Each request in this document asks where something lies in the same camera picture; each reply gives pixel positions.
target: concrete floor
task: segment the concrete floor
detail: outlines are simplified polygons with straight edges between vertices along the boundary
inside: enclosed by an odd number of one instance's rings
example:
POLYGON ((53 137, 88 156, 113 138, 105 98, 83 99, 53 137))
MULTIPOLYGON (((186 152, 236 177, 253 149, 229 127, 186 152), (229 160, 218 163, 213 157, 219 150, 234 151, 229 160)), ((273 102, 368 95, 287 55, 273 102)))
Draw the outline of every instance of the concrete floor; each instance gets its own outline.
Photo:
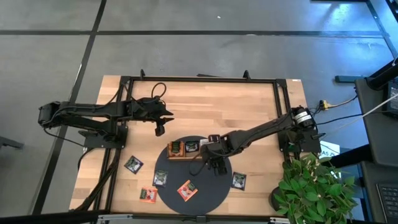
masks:
MULTIPOLYGON (((91 30, 100 0, 0 1, 0 30, 91 30)), ((100 30, 377 30, 363 3, 308 0, 113 0, 100 30)), ((372 1, 398 48, 398 25, 384 1, 372 1)), ((67 100, 88 36, 0 35, 0 136, 25 143, 0 151, 0 217, 30 212, 53 138, 37 124, 38 107, 67 100)), ((368 76, 392 60, 375 38, 273 36, 97 36, 77 102, 94 103, 103 75, 195 76, 197 73, 302 79, 307 103, 331 103, 355 95, 335 75, 368 76)), ((358 101, 317 115, 322 122, 359 113, 358 101)), ((347 120, 320 126, 331 131, 347 120)), ((67 138, 83 142, 76 129, 67 138)), ((352 148, 368 142, 363 122, 325 139, 352 148)), ((65 212, 73 192, 81 148, 64 143, 44 213, 65 212)))

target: keyboard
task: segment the keyboard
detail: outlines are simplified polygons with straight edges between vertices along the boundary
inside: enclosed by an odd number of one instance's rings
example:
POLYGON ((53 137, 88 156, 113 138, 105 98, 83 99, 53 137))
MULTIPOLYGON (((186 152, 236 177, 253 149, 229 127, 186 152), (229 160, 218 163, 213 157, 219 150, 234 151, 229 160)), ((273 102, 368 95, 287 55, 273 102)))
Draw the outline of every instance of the keyboard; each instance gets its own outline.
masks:
POLYGON ((387 223, 398 223, 398 184, 377 184, 387 223))

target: plant pot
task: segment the plant pot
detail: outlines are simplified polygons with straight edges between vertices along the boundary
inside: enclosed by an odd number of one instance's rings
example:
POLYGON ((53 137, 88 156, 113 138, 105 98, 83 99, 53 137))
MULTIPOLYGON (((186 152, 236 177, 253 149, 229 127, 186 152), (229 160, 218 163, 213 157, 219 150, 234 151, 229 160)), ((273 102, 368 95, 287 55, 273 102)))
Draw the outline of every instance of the plant pot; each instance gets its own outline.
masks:
POLYGON ((272 208, 275 210, 275 211, 278 211, 279 210, 279 206, 280 206, 280 204, 279 204, 279 202, 275 199, 275 197, 274 197, 274 195, 279 195, 280 196, 280 189, 279 189, 279 187, 277 187, 277 188, 275 188, 274 190, 272 190, 272 192, 271 192, 271 194, 269 195, 269 204, 272 206, 272 208))

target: wooden table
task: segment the wooden table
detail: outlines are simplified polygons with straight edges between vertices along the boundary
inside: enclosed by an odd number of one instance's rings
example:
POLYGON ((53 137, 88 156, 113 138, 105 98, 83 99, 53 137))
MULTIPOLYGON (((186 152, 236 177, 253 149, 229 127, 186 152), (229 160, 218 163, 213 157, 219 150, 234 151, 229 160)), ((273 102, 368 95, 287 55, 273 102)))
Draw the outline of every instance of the wooden table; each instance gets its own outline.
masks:
MULTIPOLYGON (((97 104, 105 104, 110 100, 118 89, 120 78, 104 76, 97 104)), ((249 129, 277 117, 271 84, 164 83, 167 92, 162 99, 167 109, 174 113, 175 120, 165 125, 166 131, 161 137, 155 136, 154 123, 128 122, 129 132, 126 147, 121 151, 112 212, 176 214, 160 197, 153 204, 139 201, 141 188, 152 185, 156 160, 168 142, 184 136, 208 136, 235 129, 249 129), (124 167, 132 155, 144 163, 136 175, 124 167)), ((150 97, 155 84, 135 81, 133 97, 150 97)), ((155 93, 159 95, 163 87, 158 87, 155 93)), ((307 106, 300 80, 287 80, 287 87, 291 107, 307 106)), ((282 111, 285 113, 282 89, 279 92, 282 111)), ((95 149, 82 160, 70 208, 79 206, 98 183, 103 156, 104 149, 95 149)), ((283 174, 283 157, 277 135, 253 142, 241 154, 229 159, 233 171, 247 174, 246 190, 230 189, 224 202, 209 215, 275 215, 268 198, 283 174)), ((106 185, 100 208, 104 208, 107 190, 106 185)))

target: orange snack packet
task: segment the orange snack packet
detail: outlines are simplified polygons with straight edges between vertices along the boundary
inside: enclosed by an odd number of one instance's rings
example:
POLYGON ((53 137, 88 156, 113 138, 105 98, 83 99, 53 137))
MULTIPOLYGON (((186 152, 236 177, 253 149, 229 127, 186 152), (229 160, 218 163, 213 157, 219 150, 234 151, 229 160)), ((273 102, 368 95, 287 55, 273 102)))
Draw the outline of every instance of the orange snack packet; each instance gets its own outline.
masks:
POLYGON ((152 187, 143 187, 141 189, 141 194, 139 195, 139 200, 141 202, 155 203, 157 195, 157 189, 152 187))
POLYGON ((185 184, 183 184, 177 192, 181 195, 184 201, 189 200, 194 194, 198 192, 198 189, 191 183, 190 180, 187 180, 185 184))

